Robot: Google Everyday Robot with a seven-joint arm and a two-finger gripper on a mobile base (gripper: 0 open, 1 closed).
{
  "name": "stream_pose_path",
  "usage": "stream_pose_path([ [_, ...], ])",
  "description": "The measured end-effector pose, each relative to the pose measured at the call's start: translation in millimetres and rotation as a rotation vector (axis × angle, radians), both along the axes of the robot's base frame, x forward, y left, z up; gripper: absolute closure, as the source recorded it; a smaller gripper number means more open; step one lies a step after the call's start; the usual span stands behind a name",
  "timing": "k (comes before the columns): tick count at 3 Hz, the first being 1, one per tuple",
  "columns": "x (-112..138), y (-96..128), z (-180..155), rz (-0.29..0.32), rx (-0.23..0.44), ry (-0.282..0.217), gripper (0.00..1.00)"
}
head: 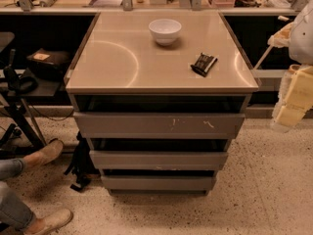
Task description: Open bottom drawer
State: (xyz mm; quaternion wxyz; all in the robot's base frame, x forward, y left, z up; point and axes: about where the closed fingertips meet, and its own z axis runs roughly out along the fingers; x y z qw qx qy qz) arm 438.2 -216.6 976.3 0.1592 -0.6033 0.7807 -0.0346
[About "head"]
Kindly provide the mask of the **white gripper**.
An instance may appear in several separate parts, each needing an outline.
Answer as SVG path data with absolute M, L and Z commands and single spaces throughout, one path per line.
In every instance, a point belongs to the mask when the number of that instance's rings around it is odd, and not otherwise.
M 278 102 L 272 112 L 271 128 L 288 132 L 313 107 L 313 67 L 291 65 L 281 79 Z

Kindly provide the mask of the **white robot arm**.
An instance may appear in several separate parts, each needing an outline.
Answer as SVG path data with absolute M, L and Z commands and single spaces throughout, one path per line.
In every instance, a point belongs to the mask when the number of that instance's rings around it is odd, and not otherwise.
M 297 61 L 281 79 L 278 102 L 272 112 L 271 128 L 286 133 L 313 107 L 313 0 L 268 43 L 288 47 L 290 58 Z

